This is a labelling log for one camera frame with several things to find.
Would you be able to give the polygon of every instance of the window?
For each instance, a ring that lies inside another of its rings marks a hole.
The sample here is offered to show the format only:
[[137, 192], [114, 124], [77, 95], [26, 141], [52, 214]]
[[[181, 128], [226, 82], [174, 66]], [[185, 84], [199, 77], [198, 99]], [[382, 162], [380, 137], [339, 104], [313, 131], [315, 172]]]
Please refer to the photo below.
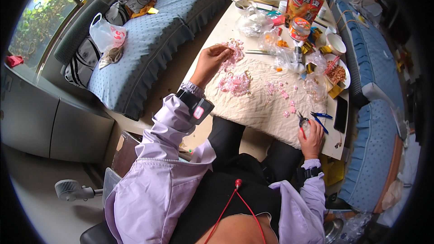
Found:
[[53, 37], [68, 18], [82, 5], [82, 0], [30, 0], [18, 21], [9, 52], [22, 56], [24, 64], [38, 71]]

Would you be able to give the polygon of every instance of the elastic cuff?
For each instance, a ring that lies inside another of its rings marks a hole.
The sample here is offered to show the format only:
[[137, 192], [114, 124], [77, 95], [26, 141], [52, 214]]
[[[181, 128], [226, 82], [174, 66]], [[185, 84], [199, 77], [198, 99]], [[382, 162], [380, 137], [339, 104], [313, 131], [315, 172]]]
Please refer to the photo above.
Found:
[[305, 160], [303, 165], [301, 165], [304, 169], [310, 169], [313, 167], [321, 167], [321, 162], [319, 162], [319, 159], [311, 159], [311, 160]]
[[203, 95], [205, 94], [205, 90], [199, 88], [191, 81], [183, 82], [180, 88], [184, 90], [188, 90], [190, 93], [192, 93], [198, 98], [203, 98]]

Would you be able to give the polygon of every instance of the red and white label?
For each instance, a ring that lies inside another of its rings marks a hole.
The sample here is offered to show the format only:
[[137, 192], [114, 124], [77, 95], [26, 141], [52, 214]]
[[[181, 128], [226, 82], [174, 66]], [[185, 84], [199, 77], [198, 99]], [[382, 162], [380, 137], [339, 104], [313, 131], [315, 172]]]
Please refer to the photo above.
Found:
[[202, 114], [203, 114], [203, 108], [198, 106], [193, 113], [193, 117], [196, 119], [200, 119], [200, 117], [202, 117]]

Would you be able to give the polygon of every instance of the blue-handled pliers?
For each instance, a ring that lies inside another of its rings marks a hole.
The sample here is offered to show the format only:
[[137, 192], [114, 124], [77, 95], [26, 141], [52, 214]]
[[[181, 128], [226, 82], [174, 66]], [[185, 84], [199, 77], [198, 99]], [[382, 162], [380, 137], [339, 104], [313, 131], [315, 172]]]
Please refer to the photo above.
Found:
[[328, 119], [333, 119], [333, 117], [331, 117], [328, 114], [324, 114], [324, 113], [316, 113], [311, 111], [310, 114], [315, 118], [315, 121], [319, 122], [319, 124], [324, 128], [324, 132], [326, 134], [328, 134], [328, 131], [326, 129], [326, 127], [321, 123], [321, 121], [318, 119], [318, 117], [324, 117], [324, 118], [328, 118]]

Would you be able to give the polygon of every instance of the black pants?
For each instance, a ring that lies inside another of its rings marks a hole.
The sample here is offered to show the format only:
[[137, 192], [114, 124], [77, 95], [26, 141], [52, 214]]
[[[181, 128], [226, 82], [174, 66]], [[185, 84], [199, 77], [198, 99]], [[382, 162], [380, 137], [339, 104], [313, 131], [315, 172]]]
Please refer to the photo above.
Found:
[[[241, 124], [217, 116], [213, 117], [213, 127], [208, 140], [217, 155], [217, 158], [213, 161], [214, 170], [224, 170], [225, 164], [238, 156], [245, 128]], [[268, 182], [290, 181], [302, 157], [301, 150], [275, 139], [267, 151], [266, 158], [259, 165], [264, 171]]]

